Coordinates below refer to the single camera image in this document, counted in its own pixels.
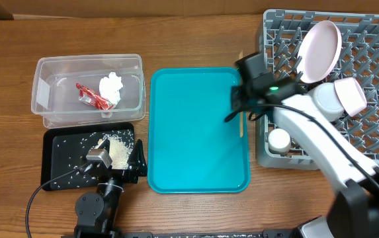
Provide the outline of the wooden chopstick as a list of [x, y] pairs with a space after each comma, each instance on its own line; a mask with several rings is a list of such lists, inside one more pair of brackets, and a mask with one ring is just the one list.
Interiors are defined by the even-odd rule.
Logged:
[[239, 136], [242, 138], [244, 135], [244, 112], [239, 113]]
[[240, 64], [240, 60], [243, 58], [243, 50], [240, 51], [239, 55], [238, 55], [238, 64]]

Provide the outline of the red snack wrapper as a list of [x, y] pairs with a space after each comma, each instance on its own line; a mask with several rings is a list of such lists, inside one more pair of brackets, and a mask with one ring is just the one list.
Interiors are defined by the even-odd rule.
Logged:
[[94, 90], [77, 83], [75, 85], [79, 89], [79, 101], [94, 106], [98, 110], [110, 110], [113, 108], [113, 104], [97, 94]]

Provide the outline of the white tissue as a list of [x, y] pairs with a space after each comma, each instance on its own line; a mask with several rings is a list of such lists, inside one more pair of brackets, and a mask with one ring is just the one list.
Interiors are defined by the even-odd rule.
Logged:
[[103, 77], [99, 82], [99, 93], [104, 99], [117, 105], [120, 101], [120, 90], [123, 88], [122, 78], [115, 72], [110, 72], [108, 77]]

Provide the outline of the white cup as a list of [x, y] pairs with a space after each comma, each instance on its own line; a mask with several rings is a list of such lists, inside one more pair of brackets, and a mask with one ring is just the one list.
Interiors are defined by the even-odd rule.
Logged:
[[286, 155], [291, 148], [291, 137], [287, 131], [281, 128], [273, 129], [267, 139], [271, 153]]

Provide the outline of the large white plate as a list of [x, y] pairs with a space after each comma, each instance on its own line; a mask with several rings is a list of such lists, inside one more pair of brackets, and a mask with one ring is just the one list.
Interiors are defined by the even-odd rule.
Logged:
[[296, 71], [303, 83], [325, 79], [335, 67], [341, 54], [342, 36], [339, 28], [329, 20], [315, 24], [302, 40]]

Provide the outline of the small pink bowl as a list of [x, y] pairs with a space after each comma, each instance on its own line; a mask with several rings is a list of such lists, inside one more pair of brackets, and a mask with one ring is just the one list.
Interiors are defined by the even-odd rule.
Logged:
[[355, 116], [367, 107], [363, 89], [354, 77], [334, 81], [337, 97], [349, 116]]

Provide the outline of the grey bowl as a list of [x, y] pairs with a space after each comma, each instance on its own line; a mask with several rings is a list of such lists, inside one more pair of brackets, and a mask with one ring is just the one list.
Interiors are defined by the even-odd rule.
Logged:
[[344, 108], [337, 96], [333, 83], [322, 83], [308, 92], [318, 110], [329, 121], [334, 122], [339, 119]]

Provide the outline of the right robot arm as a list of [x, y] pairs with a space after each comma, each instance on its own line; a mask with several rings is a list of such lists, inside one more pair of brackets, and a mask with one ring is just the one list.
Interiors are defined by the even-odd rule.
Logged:
[[294, 228], [291, 237], [379, 237], [379, 165], [350, 144], [290, 77], [276, 79], [263, 55], [255, 52], [235, 62], [241, 85], [231, 92], [231, 121], [248, 112], [250, 120], [272, 113], [314, 160], [335, 191], [326, 216]]

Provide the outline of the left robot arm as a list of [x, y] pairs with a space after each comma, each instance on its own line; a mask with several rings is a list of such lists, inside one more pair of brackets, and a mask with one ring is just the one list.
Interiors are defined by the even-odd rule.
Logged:
[[143, 142], [138, 140], [127, 159], [127, 169], [113, 169], [108, 149], [91, 149], [86, 164], [78, 170], [82, 175], [99, 178], [97, 190], [80, 196], [75, 204], [77, 225], [74, 237], [117, 238], [125, 235], [115, 224], [119, 201], [125, 184], [136, 184], [147, 175]]

